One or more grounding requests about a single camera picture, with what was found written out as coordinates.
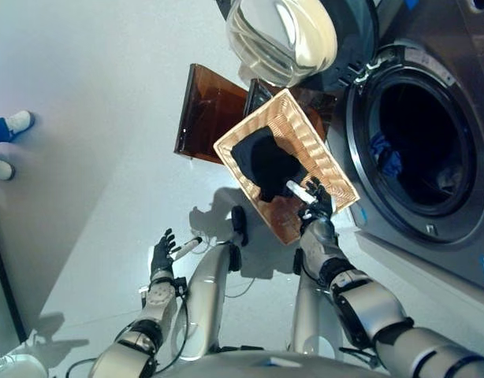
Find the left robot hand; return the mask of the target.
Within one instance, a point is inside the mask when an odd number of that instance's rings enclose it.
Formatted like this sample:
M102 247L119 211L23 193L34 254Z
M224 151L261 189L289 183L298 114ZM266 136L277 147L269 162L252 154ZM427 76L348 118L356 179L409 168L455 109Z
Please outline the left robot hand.
M196 236L177 246L173 230L167 228L158 243L153 246L150 278L153 279L159 272L173 273L173 263L192 252L202 241L201 237Z

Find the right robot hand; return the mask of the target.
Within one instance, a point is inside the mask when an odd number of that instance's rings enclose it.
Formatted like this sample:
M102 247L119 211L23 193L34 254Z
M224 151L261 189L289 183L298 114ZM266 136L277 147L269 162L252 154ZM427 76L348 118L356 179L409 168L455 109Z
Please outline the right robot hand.
M316 218L330 219L333 215L333 205L330 194L321 181L312 176L305 186L289 180L286 187L303 203L298 214L301 220Z

